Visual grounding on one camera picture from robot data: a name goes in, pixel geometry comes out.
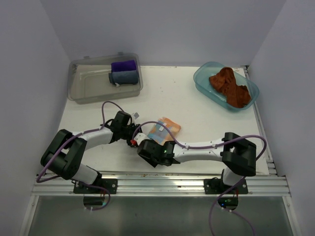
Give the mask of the colourful polka dot towel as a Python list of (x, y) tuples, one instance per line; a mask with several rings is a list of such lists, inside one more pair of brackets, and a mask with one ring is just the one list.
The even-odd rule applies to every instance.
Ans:
[[(172, 120), (162, 117), (158, 119), (158, 123), (163, 124), (168, 128), (174, 137), (177, 137), (181, 131), (181, 126)], [(172, 141), (173, 138), (169, 132), (161, 125), (155, 124), (147, 135), (150, 139), (156, 141), (160, 145), (164, 145), (167, 141)]]

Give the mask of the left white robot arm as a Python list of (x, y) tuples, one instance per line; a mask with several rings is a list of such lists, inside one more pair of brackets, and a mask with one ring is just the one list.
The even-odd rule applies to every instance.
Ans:
[(83, 132), (59, 130), (40, 160), (43, 170), (36, 182), (44, 182), (41, 177), (49, 170), (56, 174), (54, 178), (79, 181), (91, 193), (99, 192), (102, 187), (101, 175), (81, 163), (84, 152), (119, 140), (125, 140), (132, 146), (132, 135), (138, 127), (130, 114), (118, 111), (113, 119), (104, 120), (100, 128)]

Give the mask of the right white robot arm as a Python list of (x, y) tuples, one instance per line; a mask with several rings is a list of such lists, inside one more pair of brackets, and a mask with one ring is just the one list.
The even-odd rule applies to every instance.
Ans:
[(137, 154), (151, 166), (171, 166), (190, 161), (218, 161), (226, 165), (219, 187), (225, 193), (232, 192), (242, 177), (256, 175), (256, 145), (235, 133), (227, 132), (222, 139), (203, 143), (177, 143), (167, 141), (163, 145), (138, 133), (134, 140)]

